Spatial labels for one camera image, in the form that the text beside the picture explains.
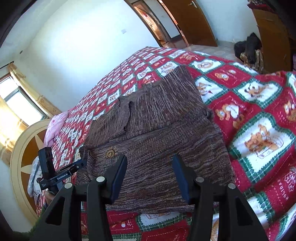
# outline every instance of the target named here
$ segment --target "silver screw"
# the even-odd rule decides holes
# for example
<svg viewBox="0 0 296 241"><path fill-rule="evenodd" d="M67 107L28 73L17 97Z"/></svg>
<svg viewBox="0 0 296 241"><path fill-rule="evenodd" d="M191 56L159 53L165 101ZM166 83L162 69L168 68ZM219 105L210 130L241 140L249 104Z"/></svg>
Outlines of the silver screw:
<svg viewBox="0 0 296 241"><path fill-rule="evenodd" d="M105 178L104 177L97 177L96 178L96 181L98 182L98 183L101 183L101 182L103 182L103 181L105 181Z"/></svg>
<svg viewBox="0 0 296 241"><path fill-rule="evenodd" d="M236 185L233 184L233 183L229 183L229 184L228 184L228 187L229 187L230 189L235 189L235 188L236 188Z"/></svg>
<svg viewBox="0 0 296 241"><path fill-rule="evenodd" d="M203 183L204 182L204 179L202 177L197 177L195 179L198 183Z"/></svg>
<svg viewBox="0 0 296 241"><path fill-rule="evenodd" d="M66 189L69 189L69 188L71 188L72 186L73 186L72 183L66 183L64 187L65 187Z"/></svg>

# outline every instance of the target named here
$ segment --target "headboard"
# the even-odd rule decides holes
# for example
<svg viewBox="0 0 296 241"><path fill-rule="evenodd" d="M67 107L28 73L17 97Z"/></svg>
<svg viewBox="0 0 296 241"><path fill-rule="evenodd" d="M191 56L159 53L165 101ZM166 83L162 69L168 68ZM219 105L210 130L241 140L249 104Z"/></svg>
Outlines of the headboard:
<svg viewBox="0 0 296 241"><path fill-rule="evenodd" d="M41 120L29 126L18 138L10 160L10 175L15 198L27 219L35 224L38 216L34 198L27 193L32 162L43 148L43 141L50 120Z"/></svg>

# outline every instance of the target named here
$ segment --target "wooden cabinet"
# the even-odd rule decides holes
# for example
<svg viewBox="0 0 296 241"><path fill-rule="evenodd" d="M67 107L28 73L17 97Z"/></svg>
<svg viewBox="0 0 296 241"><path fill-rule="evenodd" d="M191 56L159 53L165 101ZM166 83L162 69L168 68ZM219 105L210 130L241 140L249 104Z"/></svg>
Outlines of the wooden cabinet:
<svg viewBox="0 0 296 241"><path fill-rule="evenodd" d="M258 9L252 11L261 36L265 71L292 71L292 40L287 28L277 14Z"/></svg>

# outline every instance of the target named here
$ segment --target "pink pillow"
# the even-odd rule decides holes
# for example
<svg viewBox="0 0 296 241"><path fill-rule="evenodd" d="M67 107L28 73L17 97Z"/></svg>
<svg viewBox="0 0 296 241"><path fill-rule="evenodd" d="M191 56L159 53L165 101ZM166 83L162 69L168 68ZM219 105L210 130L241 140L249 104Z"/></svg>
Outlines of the pink pillow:
<svg viewBox="0 0 296 241"><path fill-rule="evenodd" d="M49 146L52 147L54 141L63 128L65 121L69 115L69 111L63 112L61 114L55 115L46 130L45 138L44 138L44 147Z"/></svg>

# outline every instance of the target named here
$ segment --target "window pane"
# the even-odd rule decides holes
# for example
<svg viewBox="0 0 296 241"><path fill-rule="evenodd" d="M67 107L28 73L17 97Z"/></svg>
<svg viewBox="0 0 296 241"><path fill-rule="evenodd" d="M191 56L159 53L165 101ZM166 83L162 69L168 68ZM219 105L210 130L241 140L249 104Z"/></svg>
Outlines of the window pane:
<svg viewBox="0 0 296 241"><path fill-rule="evenodd" d="M6 103L29 126L43 118L43 115L20 92L17 92Z"/></svg>
<svg viewBox="0 0 296 241"><path fill-rule="evenodd" d="M17 87L18 85L15 83L15 81L11 77L8 77L6 80L0 83L0 96L3 99L6 98Z"/></svg>

